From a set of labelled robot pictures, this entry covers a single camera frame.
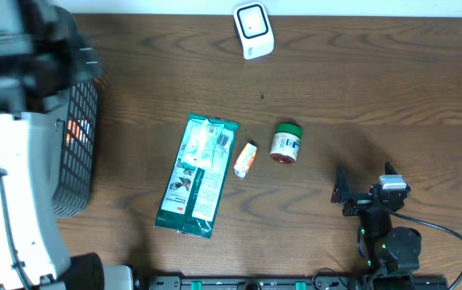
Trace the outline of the green 3M product pouch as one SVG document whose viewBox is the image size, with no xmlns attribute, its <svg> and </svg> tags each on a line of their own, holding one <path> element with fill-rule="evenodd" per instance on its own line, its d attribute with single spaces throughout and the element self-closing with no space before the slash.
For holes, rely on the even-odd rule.
<svg viewBox="0 0 462 290">
<path fill-rule="evenodd" d="M 204 120 L 206 118 L 213 124 L 224 125 L 214 151 L 212 169 L 188 168 L 181 163 L 188 139 L 188 122 L 192 119 Z M 201 238 L 210 238 L 239 124 L 198 114 L 190 114 L 188 122 L 185 125 L 154 226 Z"/>
</svg>

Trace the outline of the light green wipes pack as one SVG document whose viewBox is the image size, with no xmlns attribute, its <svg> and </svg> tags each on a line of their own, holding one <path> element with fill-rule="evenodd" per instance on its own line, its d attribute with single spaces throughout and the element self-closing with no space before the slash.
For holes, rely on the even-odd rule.
<svg viewBox="0 0 462 290">
<path fill-rule="evenodd" d="M 192 119 L 188 122 L 188 139 L 185 143 L 181 163 L 188 168 L 211 170 L 214 151 L 224 125 L 213 124 L 207 118 Z"/>
</svg>

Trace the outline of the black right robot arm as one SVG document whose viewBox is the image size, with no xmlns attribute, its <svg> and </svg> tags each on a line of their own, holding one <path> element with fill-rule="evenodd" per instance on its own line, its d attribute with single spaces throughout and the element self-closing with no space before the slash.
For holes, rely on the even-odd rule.
<svg viewBox="0 0 462 290">
<path fill-rule="evenodd" d="M 421 234 L 412 228 L 394 227 L 391 216 L 404 206 L 410 186 L 385 164 L 385 173 L 367 193 L 353 193 L 343 166 L 336 169 L 332 203 L 343 206 L 343 216 L 357 216 L 358 251 L 368 262 L 368 270 L 348 282 L 349 289 L 416 289 L 412 273 L 419 269 Z"/>
</svg>

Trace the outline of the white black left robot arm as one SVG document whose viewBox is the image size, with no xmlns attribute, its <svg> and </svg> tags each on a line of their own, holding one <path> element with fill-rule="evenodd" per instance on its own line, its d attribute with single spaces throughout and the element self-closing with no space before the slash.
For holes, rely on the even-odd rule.
<svg viewBox="0 0 462 290">
<path fill-rule="evenodd" d="M 56 224 L 89 200 L 102 70 L 73 15 L 0 1 L 0 289 L 133 289 L 126 265 L 72 256 Z"/>
</svg>

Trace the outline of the green lid white jar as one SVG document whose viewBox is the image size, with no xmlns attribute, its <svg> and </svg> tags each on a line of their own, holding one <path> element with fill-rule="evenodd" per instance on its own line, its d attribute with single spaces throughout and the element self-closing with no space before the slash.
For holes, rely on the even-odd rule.
<svg viewBox="0 0 462 290">
<path fill-rule="evenodd" d="M 279 123 L 273 136 L 270 158 L 281 164 L 293 164 L 298 157 L 302 128 L 293 123 Z"/>
</svg>

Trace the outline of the orange white small packet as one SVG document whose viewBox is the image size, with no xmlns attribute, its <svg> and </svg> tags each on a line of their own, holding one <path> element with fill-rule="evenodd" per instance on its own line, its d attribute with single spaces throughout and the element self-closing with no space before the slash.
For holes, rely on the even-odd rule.
<svg viewBox="0 0 462 290">
<path fill-rule="evenodd" d="M 256 158 L 257 147 L 247 143 L 235 161 L 234 171 L 239 178 L 244 178 Z"/>
</svg>

